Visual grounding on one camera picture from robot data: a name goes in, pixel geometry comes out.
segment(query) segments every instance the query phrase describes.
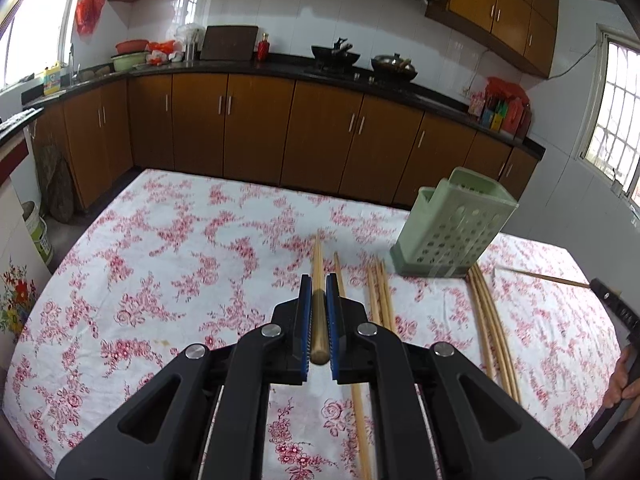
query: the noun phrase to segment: chopstick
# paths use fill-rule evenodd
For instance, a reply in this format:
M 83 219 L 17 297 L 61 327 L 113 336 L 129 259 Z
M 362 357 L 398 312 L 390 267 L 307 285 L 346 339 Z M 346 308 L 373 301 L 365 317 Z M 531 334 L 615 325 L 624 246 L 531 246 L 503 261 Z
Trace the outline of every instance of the chopstick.
M 487 330 L 487 320 L 480 307 L 480 293 L 476 287 L 475 280 L 471 279 L 470 274 L 467 275 L 467 281 L 471 288 L 471 295 L 473 298 L 474 315 L 478 320 L 478 332 L 480 333 L 480 343 L 482 346 L 482 354 L 484 355 L 484 363 L 486 365 L 486 374 L 491 380 L 494 379 L 494 361 L 491 355 L 491 345 L 489 343 L 489 333 Z
M 335 273 L 338 276 L 338 292 L 344 295 L 344 282 L 342 280 L 342 268 L 338 253 L 334 253 Z M 367 427 L 364 423 L 364 407 L 362 405 L 362 393 L 359 384 L 351 385 L 351 399 L 353 399 L 353 413 L 356 418 L 356 437 L 358 439 L 358 453 L 360 455 L 360 470 L 363 480 L 371 480 L 371 462 L 369 459 L 369 442 L 367 441 Z
M 371 320 L 376 325 L 382 326 L 380 306 L 378 304 L 378 295 L 376 294 L 376 283 L 373 279 L 373 274 L 371 265 L 367 265 L 367 286 L 369 287 L 369 308 L 371 309 Z
M 504 386 L 504 390 L 511 396 L 513 400 L 516 400 L 516 402 L 520 403 L 520 389 L 516 380 L 515 370 L 513 368 L 513 361 L 511 359 L 509 347 L 504 336 L 504 330 L 502 328 L 502 324 L 500 323 L 500 318 L 498 317 L 494 300 L 489 293 L 489 288 L 487 287 L 484 276 L 482 275 L 478 264 L 474 264 L 471 269 L 469 269 L 469 275 L 471 277 L 471 281 L 474 283 L 473 286 L 476 287 L 476 290 L 478 292 L 478 297 L 480 300 L 479 305 L 489 322 L 489 329 L 495 344 L 496 357 L 498 359 L 498 366 L 502 375 L 502 384 Z
M 313 299 L 311 313 L 311 362 L 324 365 L 329 361 L 329 334 L 324 310 L 324 275 L 320 231 L 314 244 L 314 272 L 312 276 Z

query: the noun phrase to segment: wooden chopstick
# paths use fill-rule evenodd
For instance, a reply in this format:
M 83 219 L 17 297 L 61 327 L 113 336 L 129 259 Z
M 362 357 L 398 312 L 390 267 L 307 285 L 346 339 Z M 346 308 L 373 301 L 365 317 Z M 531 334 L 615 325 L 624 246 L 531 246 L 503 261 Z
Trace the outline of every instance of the wooden chopstick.
M 509 390 L 505 388 L 505 391 L 507 391 L 507 393 L 511 395 L 511 398 L 520 403 L 520 389 L 518 387 L 518 381 L 516 379 L 515 370 L 513 368 L 511 353 L 509 351 L 509 346 L 507 345 L 502 324 L 500 323 L 500 318 L 498 317 L 498 312 L 495 308 L 494 300 L 491 297 L 489 288 L 487 287 L 484 276 L 482 275 L 478 264 L 474 264 L 474 266 L 471 267 L 470 271 L 476 277 L 476 287 L 478 288 L 478 292 L 482 300 L 480 304 L 484 305 L 484 312 L 487 316 L 487 319 L 489 320 L 490 329 L 492 330 L 492 336 L 497 350 L 496 353 L 498 355 L 498 364 L 500 365 L 503 383 L 509 383 Z
M 329 334 L 324 310 L 324 265 L 322 264 L 322 245 L 320 231 L 314 244 L 314 272 L 312 276 L 313 300 L 311 313 L 311 362 L 324 365 L 329 361 Z
M 371 265 L 367 265 L 367 286 L 369 287 L 369 308 L 371 309 L 371 320 L 376 324 L 382 326 L 382 319 L 380 317 L 380 306 L 378 304 L 378 296 L 376 294 L 376 283 L 373 279 L 373 272 Z
M 539 278 L 540 280 L 547 280 L 548 282 L 562 283 L 564 285 L 580 286 L 581 288 L 590 288 L 589 283 L 574 282 L 573 280 L 566 280 L 564 278 L 555 278 L 553 276 L 546 276 L 544 274 L 537 274 L 535 272 L 529 272 L 528 270 L 516 270 L 510 267 L 495 266 L 496 269 L 508 270 L 509 272 L 515 272 L 516 274 L 524 274 L 525 276 L 531 276 L 532 278 Z
M 382 274 L 382 287 L 385 291 L 386 311 L 389 318 L 388 329 L 398 335 L 398 327 L 396 326 L 396 314 L 394 313 L 394 305 L 391 301 L 391 289 L 389 288 L 389 276 L 386 274 L 386 267 L 383 260 L 378 261 L 380 274 Z
M 342 268 L 338 253 L 334 253 L 335 273 L 338 277 L 338 292 L 345 297 L 344 282 L 342 280 Z M 371 462 L 369 458 L 369 442 L 367 441 L 367 427 L 364 423 L 364 407 L 362 405 L 362 393 L 359 384 L 351 385 L 351 399 L 353 399 L 353 413 L 356 418 L 356 437 L 358 439 L 358 453 L 360 455 L 360 470 L 363 480 L 371 480 Z
M 471 279 L 471 275 L 467 275 L 467 281 L 469 288 L 471 289 L 472 303 L 474 307 L 474 315 L 478 320 L 478 332 L 480 334 L 480 343 L 482 347 L 482 354 L 484 356 L 484 364 L 486 366 L 486 374 L 491 380 L 494 379 L 494 360 L 491 355 L 491 345 L 489 343 L 489 332 L 487 330 L 487 321 L 482 308 L 480 306 L 480 293 L 476 287 L 476 282 Z

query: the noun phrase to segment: electrical wire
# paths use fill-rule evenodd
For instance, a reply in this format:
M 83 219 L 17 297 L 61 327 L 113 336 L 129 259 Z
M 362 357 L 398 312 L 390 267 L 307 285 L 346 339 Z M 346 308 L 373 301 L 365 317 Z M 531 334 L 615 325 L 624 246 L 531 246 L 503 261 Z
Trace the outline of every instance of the electrical wire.
M 578 63 L 580 63 L 585 57 L 587 57 L 589 55 L 589 53 L 595 48 L 595 46 L 598 44 L 598 42 L 594 43 L 591 45 L 591 48 L 589 50 L 587 50 L 587 52 L 585 52 L 584 54 L 582 54 L 579 58 L 578 61 L 576 61 L 574 64 L 572 64 L 567 70 L 565 70 L 564 72 L 562 72 L 561 74 L 557 74 L 557 75 L 551 75 L 547 78 L 547 80 L 549 79 L 555 79 L 556 77 L 562 77 L 564 74 L 569 73 Z

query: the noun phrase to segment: window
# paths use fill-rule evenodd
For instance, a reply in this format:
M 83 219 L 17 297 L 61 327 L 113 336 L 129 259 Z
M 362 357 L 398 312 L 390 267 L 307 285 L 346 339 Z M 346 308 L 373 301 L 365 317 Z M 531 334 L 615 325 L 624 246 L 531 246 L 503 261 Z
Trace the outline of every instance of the window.
M 640 206 L 640 44 L 603 32 L 595 94 L 581 156 Z
M 60 59 L 72 0 L 23 0 L 0 39 L 0 88 Z

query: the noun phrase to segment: pot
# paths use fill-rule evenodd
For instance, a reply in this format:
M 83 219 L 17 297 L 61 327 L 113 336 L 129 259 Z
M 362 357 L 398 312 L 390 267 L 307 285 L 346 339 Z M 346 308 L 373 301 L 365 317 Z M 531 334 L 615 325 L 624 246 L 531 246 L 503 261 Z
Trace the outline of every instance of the pot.
M 349 49 L 352 48 L 353 45 L 346 41 L 346 38 L 339 38 L 332 48 L 313 45 L 311 52 L 314 54 L 314 57 L 324 65 L 334 67 L 351 66 L 360 59 L 360 54 L 349 52 Z
M 376 76 L 395 81 L 411 81 L 418 73 L 410 59 L 403 59 L 397 52 L 392 56 L 380 55 L 371 59 Z

